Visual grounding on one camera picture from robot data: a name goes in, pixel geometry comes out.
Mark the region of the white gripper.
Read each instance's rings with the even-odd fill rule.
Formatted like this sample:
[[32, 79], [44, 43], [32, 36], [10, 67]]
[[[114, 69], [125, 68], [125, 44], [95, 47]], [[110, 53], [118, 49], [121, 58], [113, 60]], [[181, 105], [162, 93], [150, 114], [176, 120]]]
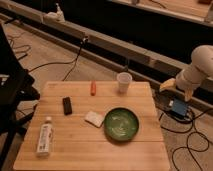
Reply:
[[174, 78], [164, 81], [160, 85], [159, 91], [171, 90], [177, 86], [179, 89], [185, 91], [184, 100], [188, 102], [193, 96], [193, 90], [196, 90], [206, 77], [207, 75], [197, 67], [189, 65], [176, 75], [176, 81]]

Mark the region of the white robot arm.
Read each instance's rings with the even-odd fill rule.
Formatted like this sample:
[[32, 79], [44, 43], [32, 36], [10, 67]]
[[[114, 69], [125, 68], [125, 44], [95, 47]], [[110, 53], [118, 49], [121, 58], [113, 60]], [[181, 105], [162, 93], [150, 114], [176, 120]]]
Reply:
[[159, 91], [178, 88], [184, 92], [184, 100], [189, 101], [207, 77], [213, 78], [213, 45], [200, 45], [192, 51], [191, 63], [175, 78], [164, 81]]

